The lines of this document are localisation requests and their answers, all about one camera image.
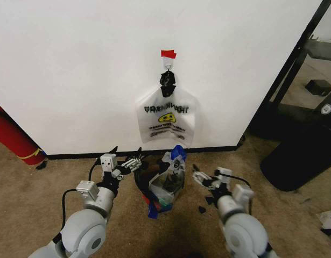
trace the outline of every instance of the black plastic scrap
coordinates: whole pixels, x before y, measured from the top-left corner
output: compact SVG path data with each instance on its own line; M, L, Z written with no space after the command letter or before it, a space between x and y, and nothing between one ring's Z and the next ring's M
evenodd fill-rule
M206 208L199 206L199 212L201 214L205 213L206 212Z

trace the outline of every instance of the black baseboard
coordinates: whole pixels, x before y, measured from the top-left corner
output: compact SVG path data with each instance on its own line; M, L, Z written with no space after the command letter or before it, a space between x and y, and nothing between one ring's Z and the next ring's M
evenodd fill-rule
M185 149L187 153L200 153L200 152L231 152L235 151L237 146L224 146L224 147L206 147L206 148L190 148ZM169 152L169 149L158 149L158 150L143 150L143 154L148 155L162 155L165 152ZM94 157L100 157L104 153L107 152L100 152L100 153L79 153L79 154L54 154L54 155L47 155L47 158L50 160L64 160L64 159L89 159ZM125 157L133 155L135 152L117 152L116 155L119 157Z

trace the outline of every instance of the red tape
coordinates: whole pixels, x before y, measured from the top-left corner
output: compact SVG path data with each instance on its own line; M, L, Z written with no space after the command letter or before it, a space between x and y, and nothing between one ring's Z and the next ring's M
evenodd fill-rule
M174 53L174 50L161 50L160 53L162 58L166 57L175 59L177 55L177 53Z

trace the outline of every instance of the debris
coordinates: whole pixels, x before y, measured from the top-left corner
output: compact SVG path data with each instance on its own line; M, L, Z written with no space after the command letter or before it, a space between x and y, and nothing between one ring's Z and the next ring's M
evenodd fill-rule
M205 213L206 212L206 208L199 206L199 212L201 214Z
M206 202L208 203L208 205L211 205L212 203L214 203L214 197L206 196L205 199L206 199Z
M44 160L40 165L38 165L36 167L37 170L41 170L41 169L44 169L45 167L47 167L47 161Z

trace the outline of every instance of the black cable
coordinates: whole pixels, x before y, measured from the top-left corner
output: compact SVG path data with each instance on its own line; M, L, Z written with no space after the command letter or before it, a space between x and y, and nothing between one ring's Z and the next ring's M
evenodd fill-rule
M95 163L92 165L92 167L90 168L90 172L89 172L89 181L91 181L92 171L94 171L94 168L95 168L98 164L100 164L100 163L101 163L100 159L97 159L97 160L95 161Z
M66 206L65 206L66 194L68 192L74 192L74 191L76 191L76 190L75 189L69 189L69 190L65 191L64 194L62 195L62 226L61 226L61 229L64 228L65 222L66 222Z
M220 175L222 176L226 176L226 177L230 177L230 178L234 178L234 179L237 179L237 180L240 180L240 181L243 181L244 183L246 183L250 188L251 188L251 185L249 184L249 182L243 178L240 178L238 176L230 176L230 175L227 175L227 174L223 174L223 173L220 173ZM251 208L252 208L252 200L250 199L249 200L249 214L251 215Z
M246 183L251 188L251 185L249 184L249 182L247 180L243 179L243 178L240 178L238 176L230 176L230 175L223 174L223 173L220 173L220 175L243 181L244 183Z

